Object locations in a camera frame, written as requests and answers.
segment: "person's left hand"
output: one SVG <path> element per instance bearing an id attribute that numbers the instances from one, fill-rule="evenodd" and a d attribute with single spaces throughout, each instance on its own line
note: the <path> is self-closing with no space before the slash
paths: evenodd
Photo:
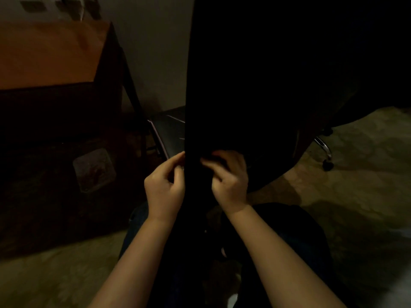
<path id="1" fill-rule="evenodd" d="M 185 152 L 160 164 L 144 180 L 148 201 L 148 218 L 173 224 L 184 199 L 184 171 L 179 165 L 185 158 Z M 174 183 L 168 180 L 174 170 Z"/>

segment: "hand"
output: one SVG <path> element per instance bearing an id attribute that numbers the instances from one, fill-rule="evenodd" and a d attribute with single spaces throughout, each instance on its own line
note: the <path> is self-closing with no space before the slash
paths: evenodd
<path id="1" fill-rule="evenodd" d="M 227 170 L 219 162 L 201 159 L 201 163 L 214 172 L 211 189 L 229 217 L 247 206 L 247 165 L 244 156 L 236 151 L 217 150 L 212 155 L 225 160 L 229 168 Z"/>
<path id="2" fill-rule="evenodd" d="M 184 171 L 179 165 L 185 158 L 185 152 L 173 156 L 160 164 L 144 180 L 148 202 L 148 219 L 173 224 L 184 199 Z M 174 170 L 174 183 L 168 180 Z"/>

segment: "chair seat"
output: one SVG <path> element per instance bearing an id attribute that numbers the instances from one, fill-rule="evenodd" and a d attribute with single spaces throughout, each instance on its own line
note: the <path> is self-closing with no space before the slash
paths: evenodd
<path id="1" fill-rule="evenodd" d="M 161 112 L 149 120 L 154 140 L 166 159 L 184 151 L 185 106 Z"/>

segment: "person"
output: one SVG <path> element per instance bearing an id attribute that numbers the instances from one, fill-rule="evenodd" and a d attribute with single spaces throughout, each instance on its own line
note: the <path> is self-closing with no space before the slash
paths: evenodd
<path id="1" fill-rule="evenodd" d="M 244 157 L 236 151 L 213 155 L 226 165 L 201 163 L 214 173 L 223 251 L 243 264 L 235 307 L 354 306 L 333 273 L 324 233 L 309 214 L 284 204 L 251 206 Z M 168 238 L 185 195 L 184 158 L 184 152 L 170 158 L 145 179 L 147 205 L 133 212 L 121 257 L 89 308 L 205 306 L 193 263 L 179 262 L 179 248 Z"/>

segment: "forearm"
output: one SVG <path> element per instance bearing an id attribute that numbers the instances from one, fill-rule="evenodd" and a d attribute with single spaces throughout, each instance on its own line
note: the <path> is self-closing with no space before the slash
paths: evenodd
<path id="1" fill-rule="evenodd" d="M 273 307 L 345 307 L 251 206 L 228 218 L 244 241 Z"/>
<path id="2" fill-rule="evenodd" d="M 172 226 L 147 219 L 89 308 L 145 307 Z"/>

